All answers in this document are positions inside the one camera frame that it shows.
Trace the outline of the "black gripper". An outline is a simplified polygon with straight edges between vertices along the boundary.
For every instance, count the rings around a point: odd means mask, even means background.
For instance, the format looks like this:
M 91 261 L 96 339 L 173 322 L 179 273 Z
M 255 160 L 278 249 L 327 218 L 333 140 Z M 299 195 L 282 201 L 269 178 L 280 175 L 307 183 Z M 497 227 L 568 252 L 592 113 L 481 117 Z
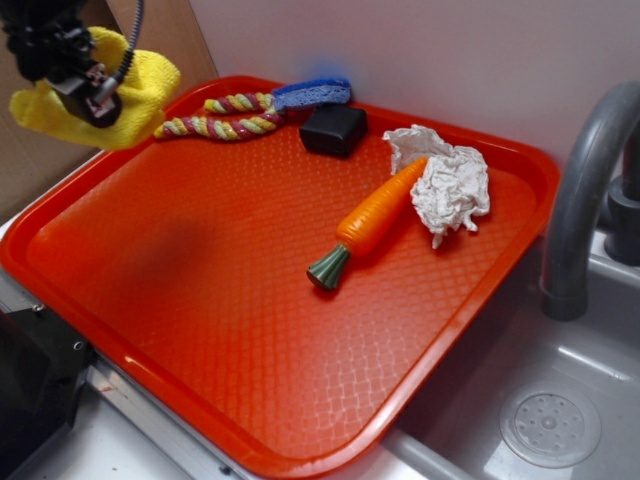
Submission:
M 3 1 L 1 30 L 20 75 L 50 86 L 64 109 L 85 123 L 113 126 L 122 112 L 123 65 L 110 73 L 94 58 L 97 37 L 80 18 L 84 1 Z

